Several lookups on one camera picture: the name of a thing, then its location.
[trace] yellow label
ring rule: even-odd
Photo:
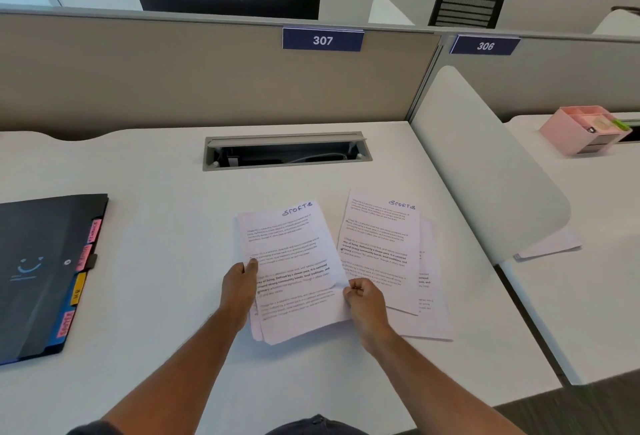
[[[71,295],[71,305],[76,305],[80,301],[80,294],[82,294],[82,287],[84,286],[84,279],[86,278],[86,272],[78,273],[76,277],[76,284],[74,285],[74,293]]]

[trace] number sign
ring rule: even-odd
[[[283,49],[359,52],[363,39],[363,30],[299,29],[293,27],[282,29]]]
[[[520,42],[520,37],[493,35],[458,35],[450,54],[486,54],[510,56]]]

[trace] pink tab label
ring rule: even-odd
[[[62,316],[62,323],[60,324],[58,335],[56,336],[58,339],[67,335],[67,333],[69,332],[69,327],[71,327],[71,321],[74,319],[75,314],[75,310],[69,310]]]
[[[86,265],[86,260],[89,258],[89,254],[91,253],[91,248],[93,245],[86,245],[82,248],[82,253],[80,253],[80,260],[78,260],[78,264],[76,266],[76,272],[81,272],[84,270],[84,265]]]
[[[102,219],[94,219],[91,225],[91,229],[89,230],[89,239],[86,240],[87,243],[93,243],[95,238],[98,237],[98,231],[100,231],[100,224],[102,224]]]

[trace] dark shirt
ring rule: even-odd
[[[123,435],[107,422],[94,422],[71,430],[67,435]],[[322,415],[287,423],[272,430],[267,435],[367,435],[344,423],[327,420]]]

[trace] pink desk organizer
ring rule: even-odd
[[[631,133],[601,106],[563,106],[540,128],[540,133],[566,156],[606,152]]]

